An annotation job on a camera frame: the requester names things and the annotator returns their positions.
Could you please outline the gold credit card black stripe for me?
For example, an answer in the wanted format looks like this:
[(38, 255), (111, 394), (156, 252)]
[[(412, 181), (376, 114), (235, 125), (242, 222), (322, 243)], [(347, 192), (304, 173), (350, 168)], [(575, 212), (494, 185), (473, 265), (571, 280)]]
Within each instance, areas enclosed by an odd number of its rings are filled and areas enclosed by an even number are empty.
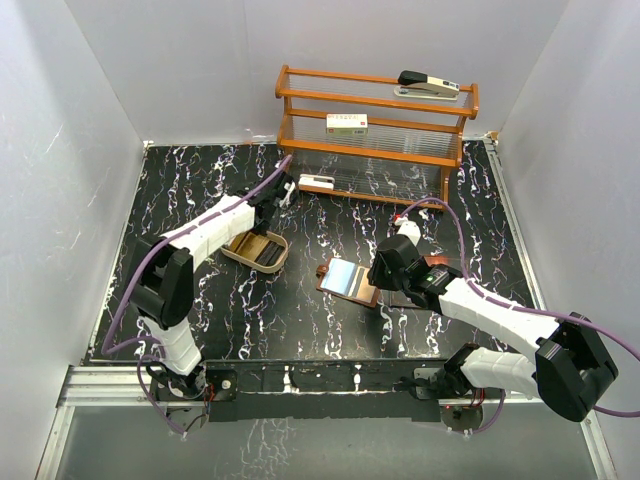
[(359, 266), (349, 290), (349, 297), (363, 305), (373, 304), (378, 295), (377, 288), (369, 283), (368, 273), (368, 268)]

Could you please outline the brown leather card holder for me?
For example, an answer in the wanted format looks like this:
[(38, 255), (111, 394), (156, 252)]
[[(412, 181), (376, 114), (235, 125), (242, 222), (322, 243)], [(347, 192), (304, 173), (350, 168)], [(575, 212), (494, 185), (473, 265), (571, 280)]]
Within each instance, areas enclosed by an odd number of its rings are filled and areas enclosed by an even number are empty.
[(378, 295), (373, 304), (363, 305), (349, 297), (349, 290), (359, 266), (363, 265), (337, 257), (330, 258), (327, 263), (319, 265), (316, 269), (316, 277), (318, 278), (316, 289), (365, 307), (375, 307), (380, 295), (380, 290), (377, 287)]

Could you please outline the beige oval card tray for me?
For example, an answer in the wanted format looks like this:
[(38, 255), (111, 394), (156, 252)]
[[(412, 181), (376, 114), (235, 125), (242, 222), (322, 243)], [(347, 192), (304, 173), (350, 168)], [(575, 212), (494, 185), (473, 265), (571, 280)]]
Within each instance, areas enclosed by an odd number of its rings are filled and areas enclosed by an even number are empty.
[(260, 273), (274, 274), (283, 267), (289, 254), (289, 244), (284, 237), (271, 231), (264, 234), (248, 231), (236, 236), (220, 251)]

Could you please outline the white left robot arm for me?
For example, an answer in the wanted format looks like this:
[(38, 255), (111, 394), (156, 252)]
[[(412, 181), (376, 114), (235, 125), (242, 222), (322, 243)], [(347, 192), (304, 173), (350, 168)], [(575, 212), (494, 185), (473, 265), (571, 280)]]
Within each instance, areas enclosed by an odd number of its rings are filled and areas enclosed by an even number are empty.
[(187, 224), (152, 240), (140, 238), (119, 313), (133, 307), (160, 348), (160, 364), (182, 397), (194, 399), (206, 387), (202, 355), (188, 315), (195, 300), (195, 274), (214, 253), (244, 234), (263, 235), (273, 215), (296, 196), (294, 178), (282, 169), (256, 186), (223, 195)]

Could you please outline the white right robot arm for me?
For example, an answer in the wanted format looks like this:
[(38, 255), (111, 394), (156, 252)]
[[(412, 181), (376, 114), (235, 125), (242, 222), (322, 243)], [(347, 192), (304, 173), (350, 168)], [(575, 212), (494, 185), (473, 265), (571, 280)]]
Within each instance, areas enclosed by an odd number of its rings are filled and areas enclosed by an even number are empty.
[(511, 348), (497, 352), (467, 343), (436, 373), (409, 381), (410, 388), (437, 398), (466, 397), (486, 388), (510, 390), (539, 398), (561, 417), (580, 422), (618, 376), (599, 334), (583, 318), (544, 317), (477, 294), (459, 270), (429, 262), (403, 234), (378, 245), (368, 280), (403, 293), (418, 307), (473, 325)]

